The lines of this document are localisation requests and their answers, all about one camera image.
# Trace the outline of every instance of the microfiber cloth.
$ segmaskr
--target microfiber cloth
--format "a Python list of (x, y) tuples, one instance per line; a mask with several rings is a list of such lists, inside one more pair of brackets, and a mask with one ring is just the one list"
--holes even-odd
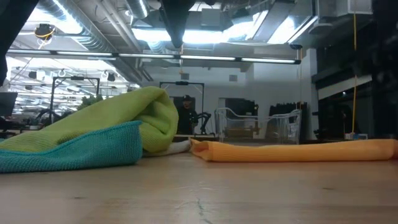
[(92, 131), (42, 152), (0, 152), (0, 173), (130, 165), (142, 157), (140, 121)]
[[(84, 137), (84, 134), (99, 130), (107, 132), (111, 130), (108, 128), (129, 121), (141, 121), (142, 124), (136, 126), (139, 134), (112, 136), (114, 139), (102, 136), (91, 138), (91, 142), (101, 147), (108, 141), (120, 140), (120, 144), (124, 144), (125, 139), (122, 138), (132, 138), (135, 141), (140, 139), (142, 143), (142, 147), (135, 150), (141, 151), (144, 148), (148, 152), (165, 151), (177, 132), (178, 113), (165, 90), (153, 86), (142, 88), (97, 102), (40, 131), (20, 134), (0, 142), (0, 159), (9, 151), (24, 152), (21, 155), (27, 157), (32, 156), (28, 152), (45, 153), (79, 136)], [(114, 144), (108, 150), (116, 148), (117, 144)]]
[(194, 155), (216, 162), (379, 161), (396, 158), (398, 152), (393, 139), (260, 147), (191, 141)]

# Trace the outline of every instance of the wall vent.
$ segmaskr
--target wall vent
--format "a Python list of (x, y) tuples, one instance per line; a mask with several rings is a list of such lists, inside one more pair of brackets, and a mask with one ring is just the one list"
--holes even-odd
[(229, 81), (230, 82), (237, 82), (238, 81), (238, 75), (229, 75)]

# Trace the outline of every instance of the yellow towel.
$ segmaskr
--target yellow towel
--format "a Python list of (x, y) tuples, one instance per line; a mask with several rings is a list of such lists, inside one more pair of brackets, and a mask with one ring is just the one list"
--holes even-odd
[(194, 155), (215, 162), (378, 161), (398, 154), (398, 141), (393, 139), (261, 147), (196, 140), (191, 144)]
[(0, 149), (43, 152), (129, 121), (142, 121), (139, 130), (145, 150), (161, 152), (167, 150), (177, 132), (178, 113), (165, 90), (148, 86), (97, 102), (40, 131), (7, 139), (0, 143)]

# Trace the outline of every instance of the cap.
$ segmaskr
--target cap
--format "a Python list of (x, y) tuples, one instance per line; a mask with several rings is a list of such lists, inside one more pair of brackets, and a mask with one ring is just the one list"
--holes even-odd
[(184, 95), (182, 101), (192, 101), (192, 98), (189, 95)]

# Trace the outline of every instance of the transparent storage container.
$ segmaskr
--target transparent storage container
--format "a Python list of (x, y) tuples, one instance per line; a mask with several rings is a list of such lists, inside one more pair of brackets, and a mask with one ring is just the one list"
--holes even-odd
[(259, 118), (237, 115), (229, 108), (218, 108), (215, 110), (216, 132), (220, 142), (298, 144), (301, 114), (300, 110), (293, 110), (287, 114)]

